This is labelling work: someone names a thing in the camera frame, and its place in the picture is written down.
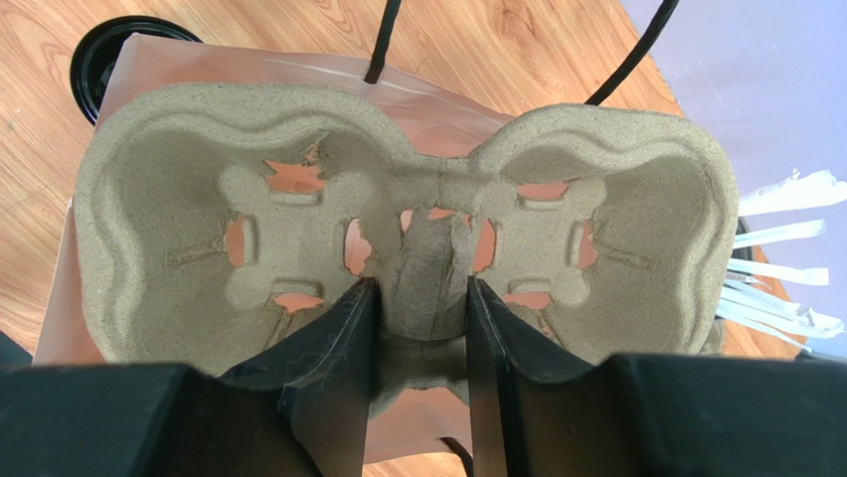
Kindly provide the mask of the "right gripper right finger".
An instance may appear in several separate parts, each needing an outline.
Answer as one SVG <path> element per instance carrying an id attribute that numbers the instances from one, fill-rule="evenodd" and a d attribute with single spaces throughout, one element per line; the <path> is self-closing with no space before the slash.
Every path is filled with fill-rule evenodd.
<path id="1" fill-rule="evenodd" d="M 846 367 L 617 354 L 594 366 L 467 289 L 471 476 L 842 476 Z"/>

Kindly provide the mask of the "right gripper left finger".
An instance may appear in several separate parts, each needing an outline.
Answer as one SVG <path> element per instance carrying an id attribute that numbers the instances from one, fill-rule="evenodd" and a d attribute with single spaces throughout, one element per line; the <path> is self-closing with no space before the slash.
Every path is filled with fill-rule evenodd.
<path id="1" fill-rule="evenodd" d="M 213 377 L 183 364 L 5 368 L 5 476 L 358 476 L 378 286 Z"/>

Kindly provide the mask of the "pulp cup carrier tray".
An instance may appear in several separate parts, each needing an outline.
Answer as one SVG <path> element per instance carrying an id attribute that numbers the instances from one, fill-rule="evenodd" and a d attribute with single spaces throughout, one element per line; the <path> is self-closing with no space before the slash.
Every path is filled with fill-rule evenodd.
<path id="1" fill-rule="evenodd" d="M 591 364 L 698 353 L 735 242 L 739 193 L 687 119 L 590 105 L 528 111 L 456 157 L 418 151 L 363 97 L 305 84 L 173 84 L 95 133 L 74 196 L 85 324 L 111 362 L 219 376 L 314 321 L 363 273 L 382 296 L 372 415 L 408 388 L 467 398 L 467 281 L 543 292 L 516 314 Z"/>

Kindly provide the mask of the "black coffee cup lids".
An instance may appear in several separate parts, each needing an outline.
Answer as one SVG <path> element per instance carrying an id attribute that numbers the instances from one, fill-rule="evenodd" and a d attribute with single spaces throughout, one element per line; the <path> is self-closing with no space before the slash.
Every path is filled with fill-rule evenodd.
<path id="1" fill-rule="evenodd" d="M 72 55 L 70 88 L 77 106 L 91 125 L 96 125 L 122 46 L 133 34 L 203 43 L 186 28 L 151 16 L 117 17 L 89 30 Z"/>

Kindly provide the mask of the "grey straw holder cup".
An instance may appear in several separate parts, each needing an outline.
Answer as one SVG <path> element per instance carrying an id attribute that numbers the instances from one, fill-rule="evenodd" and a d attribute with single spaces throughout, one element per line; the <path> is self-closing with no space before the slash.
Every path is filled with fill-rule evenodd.
<path id="1" fill-rule="evenodd" d="M 750 232 L 751 229 L 747 221 L 743 217 L 739 217 L 736 228 L 736 239 L 738 243 L 734 245 L 732 257 L 750 259 L 754 255 L 754 247 L 757 244 L 752 238 L 748 238 Z"/>

